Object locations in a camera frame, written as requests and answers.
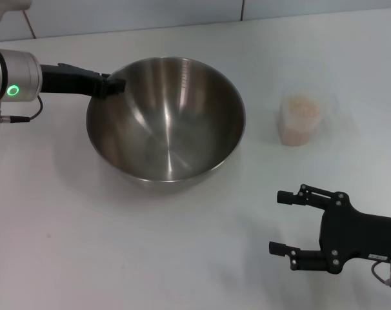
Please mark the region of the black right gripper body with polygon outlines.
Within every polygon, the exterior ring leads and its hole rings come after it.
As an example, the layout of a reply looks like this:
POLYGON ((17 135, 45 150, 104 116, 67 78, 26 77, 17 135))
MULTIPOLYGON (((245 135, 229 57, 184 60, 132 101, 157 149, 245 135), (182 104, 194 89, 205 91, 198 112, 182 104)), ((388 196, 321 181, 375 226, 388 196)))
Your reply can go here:
POLYGON ((322 216, 319 244, 331 274, 353 258, 389 263, 391 218, 359 212, 347 194, 335 192, 322 216))

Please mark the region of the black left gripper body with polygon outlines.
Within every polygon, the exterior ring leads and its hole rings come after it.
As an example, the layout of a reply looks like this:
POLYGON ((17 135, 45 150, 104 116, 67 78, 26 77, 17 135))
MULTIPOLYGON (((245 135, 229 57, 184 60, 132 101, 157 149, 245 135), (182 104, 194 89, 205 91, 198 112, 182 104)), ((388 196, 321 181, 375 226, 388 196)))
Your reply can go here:
POLYGON ((60 63, 41 65, 42 93, 81 94, 92 98, 105 98, 111 94, 111 83, 101 74, 60 63))

